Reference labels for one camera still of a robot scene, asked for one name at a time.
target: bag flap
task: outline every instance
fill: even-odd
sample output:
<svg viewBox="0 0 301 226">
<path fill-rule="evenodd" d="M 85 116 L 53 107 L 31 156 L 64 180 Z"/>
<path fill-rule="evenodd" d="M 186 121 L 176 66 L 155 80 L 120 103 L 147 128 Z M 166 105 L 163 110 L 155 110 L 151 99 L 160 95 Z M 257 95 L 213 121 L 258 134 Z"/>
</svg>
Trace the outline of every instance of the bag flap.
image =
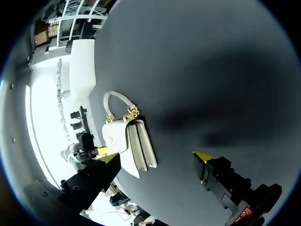
<svg viewBox="0 0 301 226">
<path fill-rule="evenodd" d="M 130 121 L 117 120 L 103 126 L 103 139 L 110 154 L 127 150 L 126 128 Z"/>
</svg>

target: white bag handle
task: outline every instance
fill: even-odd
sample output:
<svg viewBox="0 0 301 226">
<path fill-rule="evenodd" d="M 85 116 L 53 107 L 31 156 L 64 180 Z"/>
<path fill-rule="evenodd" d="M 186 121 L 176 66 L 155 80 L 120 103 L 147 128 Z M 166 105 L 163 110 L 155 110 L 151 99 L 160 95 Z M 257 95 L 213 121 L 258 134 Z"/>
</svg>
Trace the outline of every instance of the white bag handle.
<svg viewBox="0 0 301 226">
<path fill-rule="evenodd" d="M 127 111 L 128 114 L 124 115 L 123 119 L 124 121 L 127 119 L 135 119 L 140 114 L 140 111 L 138 110 L 137 106 L 134 105 L 126 96 L 116 92 L 116 91 L 110 91 L 106 92 L 103 96 L 103 106 L 107 113 L 108 122 L 112 122 L 114 120 L 114 114 L 112 114 L 110 108 L 109 108 L 109 97 L 110 95 L 117 97 L 121 101 L 123 101 L 127 105 Z"/>
</svg>

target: gray table surface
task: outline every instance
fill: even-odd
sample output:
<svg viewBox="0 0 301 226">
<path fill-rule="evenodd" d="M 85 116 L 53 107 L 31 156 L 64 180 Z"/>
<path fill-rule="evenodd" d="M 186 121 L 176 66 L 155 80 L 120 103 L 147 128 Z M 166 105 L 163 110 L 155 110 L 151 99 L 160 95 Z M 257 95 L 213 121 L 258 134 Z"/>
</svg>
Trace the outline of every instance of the gray table surface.
<svg viewBox="0 0 301 226">
<path fill-rule="evenodd" d="M 300 172 L 301 69 L 285 32 L 250 0 L 122 0 L 95 42 L 90 96 L 99 136 L 103 94 L 115 90 L 146 118 L 158 167 L 118 179 L 127 195 L 170 226 L 223 225 L 230 212 L 205 192 L 193 151 L 278 183 L 283 205 Z M 111 101 L 121 117 L 125 106 Z"/>
</svg>

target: metal rod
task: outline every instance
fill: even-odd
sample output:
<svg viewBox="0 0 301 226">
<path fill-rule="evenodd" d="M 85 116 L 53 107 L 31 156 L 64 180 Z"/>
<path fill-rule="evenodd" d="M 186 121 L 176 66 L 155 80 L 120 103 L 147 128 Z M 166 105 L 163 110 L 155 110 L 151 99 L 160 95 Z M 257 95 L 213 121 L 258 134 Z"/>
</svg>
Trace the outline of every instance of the metal rod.
<svg viewBox="0 0 301 226">
<path fill-rule="evenodd" d="M 62 20 L 71 20 L 71 19 L 98 19 L 98 20 L 106 20 L 107 16 L 101 16 L 101 15 L 73 15 L 73 16 L 64 16 L 64 17 L 57 17 L 55 19 L 52 19 L 50 23 L 53 23 L 55 21 L 62 21 Z"/>
<path fill-rule="evenodd" d="M 85 2 L 85 0 L 81 0 L 81 1 L 80 1 L 79 7 L 77 8 L 76 13 L 75 13 L 76 16 L 79 14 L 80 8 L 81 8 L 82 5 L 84 4 L 84 2 Z M 72 34 L 73 34 L 75 22 L 76 22 L 76 19 L 73 19 L 72 26 L 71 26 L 71 30 L 70 30 L 70 35 L 69 35 L 69 40 L 72 39 Z"/>
<path fill-rule="evenodd" d="M 99 3 L 99 1 L 100 1 L 100 0 L 96 0 L 96 2 L 94 3 L 92 9 L 91 9 L 90 12 L 89 12 L 89 16 L 92 16 L 92 14 L 93 14 L 93 12 L 94 12 L 94 10 L 95 10 L 97 4 Z"/>
<path fill-rule="evenodd" d="M 64 10 L 63 10 L 62 17 L 66 14 L 66 11 L 67 11 L 67 7 L 68 7 L 68 4 L 69 4 L 69 1 L 70 1 L 70 0 L 67 0 L 67 1 L 66 1 L 66 4 L 65 4 L 65 7 L 64 7 Z M 59 20 L 59 21 L 58 21 L 58 28 L 57 28 L 57 35 L 56 35 L 56 46 L 57 46 L 57 47 L 59 47 L 59 45 L 60 45 L 60 32 L 61 32 L 61 21 Z"/>
</svg>

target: white shelving unit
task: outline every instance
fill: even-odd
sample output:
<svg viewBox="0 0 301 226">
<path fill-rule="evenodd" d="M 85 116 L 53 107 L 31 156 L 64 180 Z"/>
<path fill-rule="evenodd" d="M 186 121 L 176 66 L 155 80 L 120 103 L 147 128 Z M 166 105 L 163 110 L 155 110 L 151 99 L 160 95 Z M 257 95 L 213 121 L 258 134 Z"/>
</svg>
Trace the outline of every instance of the white shelving unit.
<svg viewBox="0 0 301 226">
<path fill-rule="evenodd" d="M 72 39 L 74 26 L 75 26 L 77 19 L 87 19 L 88 22 L 91 22 L 92 19 L 101 20 L 102 21 L 101 24 L 93 25 L 93 28 L 94 29 L 102 28 L 102 26 L 103 26 L 105 20 L 108 18 L 108 16 L 104 14 L 106 11 L 105 8 L 97 7 L 97 4 L 99 3 L 99 1 L 100 0 L 96 0 L 93 6 L 87 7 L 87 6 L 83 6 L 85 0 L 81 0 L 81 1 L 67 0 L 62 16 L 49 20 L 49 23 L 58 21 L 58 31 L 57 31 L 57 39 L 56 39 L 56 47 L 57 48 L 60 47 L 60 43 L 62 42 L 60 40 L 60 38 L 61 38 L 61 22 L 63 20 L 73 20 L 72 25 L 71 25 L 69 40 Z"/>
</svg>

